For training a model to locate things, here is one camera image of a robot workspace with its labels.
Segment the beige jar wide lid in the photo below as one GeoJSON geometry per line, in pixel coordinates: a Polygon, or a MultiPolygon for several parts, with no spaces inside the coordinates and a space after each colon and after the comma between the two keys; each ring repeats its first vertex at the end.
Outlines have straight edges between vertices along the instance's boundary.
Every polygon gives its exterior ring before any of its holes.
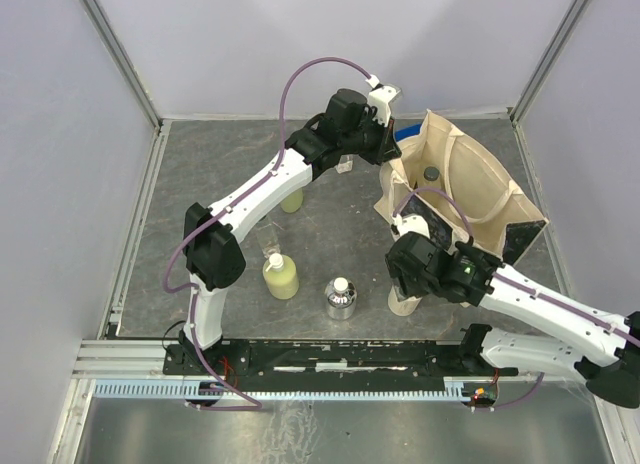
{"type": "Polygon", "coordinates": [[[421,302],[421,297],[406,297],[393,286],[389,292],[387,305],[392,313],[400,317],[411,315],[421,302]]]}

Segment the clear square bottle back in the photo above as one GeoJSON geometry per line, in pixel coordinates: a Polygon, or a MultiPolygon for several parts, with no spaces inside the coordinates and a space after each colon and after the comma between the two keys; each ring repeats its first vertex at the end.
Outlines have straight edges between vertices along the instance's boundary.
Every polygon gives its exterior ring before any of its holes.
{"type": "Polygon", "coordinates": [[[349,173],[353,170],[354,157],[350,154],[342,155],[335,166],[338,174],[349,173]]]}

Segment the silver round bottle white cap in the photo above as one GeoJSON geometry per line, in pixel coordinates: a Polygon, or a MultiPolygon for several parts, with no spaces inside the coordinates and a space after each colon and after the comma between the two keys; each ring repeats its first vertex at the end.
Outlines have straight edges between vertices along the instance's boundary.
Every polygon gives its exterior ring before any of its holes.
{"type": "Polygon", "coordinates": [[[354,284],[344,277],[332,279],[325,289],[326,310],[331,319],[349,319],[356,308],[357,291],[354,284]]]}

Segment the beige canvas tote bag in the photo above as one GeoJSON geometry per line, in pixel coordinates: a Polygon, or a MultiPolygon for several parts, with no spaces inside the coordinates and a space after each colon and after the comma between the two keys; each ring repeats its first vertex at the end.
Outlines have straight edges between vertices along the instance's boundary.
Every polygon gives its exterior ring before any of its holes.
{"type": "Polygon", "coordinates": [[[482,250],[514,265],[548,224],[502,163],[480,142],[429,111],[419,135],[398,141],[402,155],[379,173],[382,197],[375,211],[391,224],[403,198],[417,187],[427,166],[436,166],[444,190],[411,197],[400,215],[417,214],[430,238],[451,250],[470,236],[482,250]]]}

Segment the green bottle beige flip cap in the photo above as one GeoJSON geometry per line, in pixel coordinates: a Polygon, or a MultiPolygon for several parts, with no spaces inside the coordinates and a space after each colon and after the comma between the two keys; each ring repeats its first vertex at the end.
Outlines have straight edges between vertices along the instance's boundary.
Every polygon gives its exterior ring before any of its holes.
{"type": "Polygon", "coordinates": [[[283,212],[287,214],[292,214],[297,212],[303,204],[304,201],[304,193],[303,189],[299,188],[289,194],[286,198],[284,198],[280,202],[280,207],[283,212]]]}

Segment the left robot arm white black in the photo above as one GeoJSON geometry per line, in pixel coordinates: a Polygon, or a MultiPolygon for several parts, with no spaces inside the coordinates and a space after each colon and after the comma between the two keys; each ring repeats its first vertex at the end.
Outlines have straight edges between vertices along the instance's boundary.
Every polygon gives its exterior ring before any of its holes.
{"type": "Polygon", "coordinates": [[[399,88],[379,85],[368,95],[338,90],[324,112],[293,132],[283,152],[229,196],[209,207],[195,203],[185,215],[183,253],[192,302],[180,341],[199,374],[215,371],[221,352],[222,313],[228,289],[246,261],[241,243],[274,207],[336,166],[344,155],[372,165],[399,157],[391,105],[399,88]]]}

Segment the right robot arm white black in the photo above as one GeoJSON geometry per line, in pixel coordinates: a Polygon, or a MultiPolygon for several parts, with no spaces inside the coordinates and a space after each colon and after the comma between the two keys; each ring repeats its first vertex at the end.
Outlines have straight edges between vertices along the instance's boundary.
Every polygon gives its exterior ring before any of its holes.
{"type": "Polygon", "coordinates": [[[537,330],[516,336],[492,327],[457,351],[478,375],[490,366],[575,379],[619,407],[639,406],[639,315],[589,307],[516,271],[498,257],[458,242],[453,252],[410,231],[385,256],[394,288],[406,298],[435,295],[504,314],[537,330]]]}

